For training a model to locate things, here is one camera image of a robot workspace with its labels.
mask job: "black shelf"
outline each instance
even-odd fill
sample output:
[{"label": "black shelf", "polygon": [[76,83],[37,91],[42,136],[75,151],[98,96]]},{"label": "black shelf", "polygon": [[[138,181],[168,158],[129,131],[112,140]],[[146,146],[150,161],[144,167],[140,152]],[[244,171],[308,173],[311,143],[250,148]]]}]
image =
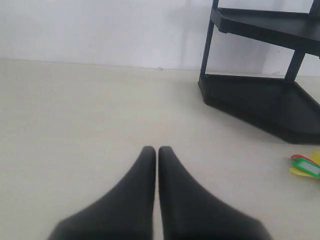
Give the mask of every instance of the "black shelf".
[{"label": "black shelf", "polygon": [[320,56],[320,18],[308,13],[218,8],[211,20],[223,33]]},{"label": "black shelf", "polygon": [[[320,56],[320,0],[309,14],[218,3],[213,0],[199,78],[204,102],[289,143],[320,144],[320,105],[295,82],[305,54]],[[222,33],[295,50],[284,79],[206,74],[214,25]]]},{"label": "black shelf", "polygon": [[296,82],[281,78],[209,75],[199,81],[204,102],[283,140],[320,144],[320,105]]}]

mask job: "white wall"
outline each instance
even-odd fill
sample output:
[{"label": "white wall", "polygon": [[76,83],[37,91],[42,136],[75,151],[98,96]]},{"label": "white wall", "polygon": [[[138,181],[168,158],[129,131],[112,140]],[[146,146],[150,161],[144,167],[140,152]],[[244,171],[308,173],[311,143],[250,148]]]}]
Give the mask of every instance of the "white wall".
[{"label": "white wall", "polygon": [[[211,0],[2,0],[0,58],[199,70]],[[312,0],[220,0],[308,12]],[[215,31],[208,68],[285,74],[293,51]],[[308,55],[299,72],[320,76]]]}]

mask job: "corner shelf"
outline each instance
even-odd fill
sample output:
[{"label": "corner shelf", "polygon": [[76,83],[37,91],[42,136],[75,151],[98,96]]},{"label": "corner shelf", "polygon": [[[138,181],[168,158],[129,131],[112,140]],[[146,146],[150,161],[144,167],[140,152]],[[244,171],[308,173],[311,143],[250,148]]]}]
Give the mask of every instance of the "corner shelf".
[{"label": "corner shelf", "polygon": [[[218,8],[214,0],[198,83],[204,102],[289,143],[320,144],[320,105],[295,82],[305,54],[320,56],[319,12],[320,0],[310,14]],[[214,25],[295,50],[285,78],[206,74]]]}]

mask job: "white floor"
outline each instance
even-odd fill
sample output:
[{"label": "white floor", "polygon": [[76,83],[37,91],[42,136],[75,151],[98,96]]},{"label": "white floor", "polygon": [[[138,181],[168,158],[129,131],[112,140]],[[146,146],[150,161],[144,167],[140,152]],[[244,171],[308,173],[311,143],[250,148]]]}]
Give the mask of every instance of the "white floor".
[{"label": "white floor", "polygon": [[[288,144],[203,103],[198,72],[0,61],[0,239],[45,240],[105,194],[141,148],[170,145],[210,192],[275,240],[319,238],[320,181]],[[320,101],[320,79],[298,80]],[[158,195],[154,239],[161,240]]]}]

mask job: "green key tag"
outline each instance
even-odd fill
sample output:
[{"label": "green key tag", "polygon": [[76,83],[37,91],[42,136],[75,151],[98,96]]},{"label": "green key tag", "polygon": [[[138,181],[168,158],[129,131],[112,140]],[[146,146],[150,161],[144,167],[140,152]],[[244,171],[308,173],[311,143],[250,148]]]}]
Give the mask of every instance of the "green key tag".
[{"label": "green key tag", "polygon": [[298,169],[300,169],[300,170],[302,170],[302,171],[304,171],[314,177],[320,178],[320,166],[319,165],[317,165],[311,161],[308,161],[302,157],[296,157],[295,159],[293,159],[292,164],[296,168],[298,168]]}]

